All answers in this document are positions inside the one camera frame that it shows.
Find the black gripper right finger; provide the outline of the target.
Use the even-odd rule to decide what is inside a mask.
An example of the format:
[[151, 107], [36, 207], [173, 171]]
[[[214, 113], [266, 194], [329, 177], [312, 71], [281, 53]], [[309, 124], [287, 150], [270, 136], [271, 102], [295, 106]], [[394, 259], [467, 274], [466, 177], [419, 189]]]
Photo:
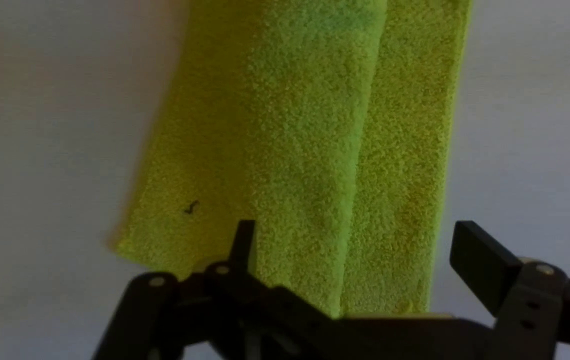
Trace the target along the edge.
[[493, 315], [483, 360], [554, 360], [570, 344], [570, 275], [519, 259], [472, 219], [454, 226], [450, 265]]

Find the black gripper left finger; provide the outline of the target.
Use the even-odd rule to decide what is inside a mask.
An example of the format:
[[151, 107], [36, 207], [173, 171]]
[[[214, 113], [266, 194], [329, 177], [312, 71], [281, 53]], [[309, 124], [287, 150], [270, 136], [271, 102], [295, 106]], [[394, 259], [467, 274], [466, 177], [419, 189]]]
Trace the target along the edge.
[[266, 285], [248, 272], [253, 219], [239, 219], [230, 255], [178, 279], [145, 272], [124, 290], [93, 360], [182, 360], [207, 341], [224, 360], [278, 360], [278, 344], [257, 317]]

